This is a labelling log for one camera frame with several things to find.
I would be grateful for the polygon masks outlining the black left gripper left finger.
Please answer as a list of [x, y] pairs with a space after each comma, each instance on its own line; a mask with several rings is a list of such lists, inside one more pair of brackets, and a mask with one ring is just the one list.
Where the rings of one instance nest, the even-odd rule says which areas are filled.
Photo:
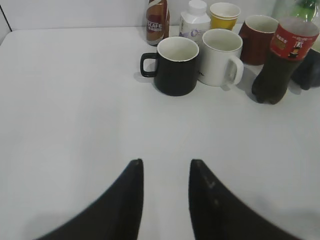
[[42, 240], [136, 240], [144, 205], [144, 164], [131, 160], [114, 183], [77, 216]]

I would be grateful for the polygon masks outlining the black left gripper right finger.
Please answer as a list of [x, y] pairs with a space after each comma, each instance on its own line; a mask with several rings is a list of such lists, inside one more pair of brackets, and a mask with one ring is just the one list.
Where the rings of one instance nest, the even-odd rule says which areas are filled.
[[190, 162], [189, 214], [197, 240], [294, 240], [237, 198], [201, 159]]

